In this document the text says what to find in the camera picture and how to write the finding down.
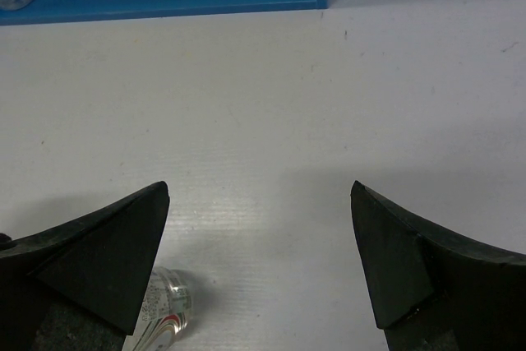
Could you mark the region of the clear Chang bottle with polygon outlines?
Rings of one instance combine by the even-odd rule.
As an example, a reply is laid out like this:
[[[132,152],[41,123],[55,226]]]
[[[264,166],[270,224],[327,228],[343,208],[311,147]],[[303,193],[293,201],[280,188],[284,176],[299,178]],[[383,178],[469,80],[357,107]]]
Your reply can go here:
[[[169,350],[186,329],[192,316],[193,295],[188,281],[179,270],[155,267],[136,327],[126,337],[123,351]]]

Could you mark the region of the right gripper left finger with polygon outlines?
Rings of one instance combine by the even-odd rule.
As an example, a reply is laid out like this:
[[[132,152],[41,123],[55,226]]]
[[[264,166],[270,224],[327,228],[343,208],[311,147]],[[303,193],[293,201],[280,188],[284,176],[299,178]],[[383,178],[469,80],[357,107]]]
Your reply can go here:
[[[164,181],[42,232],[1,236],[3,350],[120,350],[168,216]]]

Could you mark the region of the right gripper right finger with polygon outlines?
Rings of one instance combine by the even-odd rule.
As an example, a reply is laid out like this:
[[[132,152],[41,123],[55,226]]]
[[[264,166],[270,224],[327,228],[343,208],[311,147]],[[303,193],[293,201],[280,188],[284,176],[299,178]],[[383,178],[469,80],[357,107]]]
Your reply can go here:
[[[523,350],[525,256],[453,232],[360,182],[353,230],[390,350]]]

